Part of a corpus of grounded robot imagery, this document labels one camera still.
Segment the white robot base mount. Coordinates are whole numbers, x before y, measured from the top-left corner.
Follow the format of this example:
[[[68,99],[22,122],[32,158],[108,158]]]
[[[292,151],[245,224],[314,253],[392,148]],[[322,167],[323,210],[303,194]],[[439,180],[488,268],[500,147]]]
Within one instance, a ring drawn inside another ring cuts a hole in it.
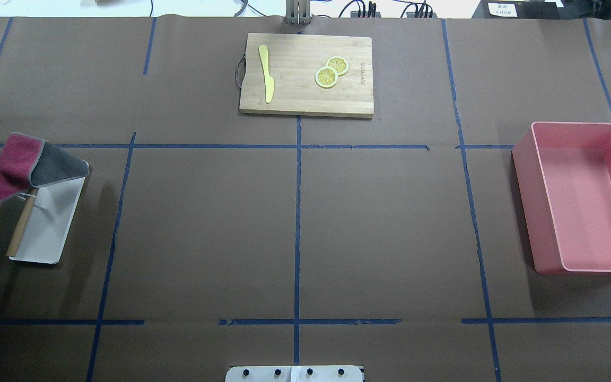
[[[285,365],[231,367],[225,381],[365,381],[355,365]]]

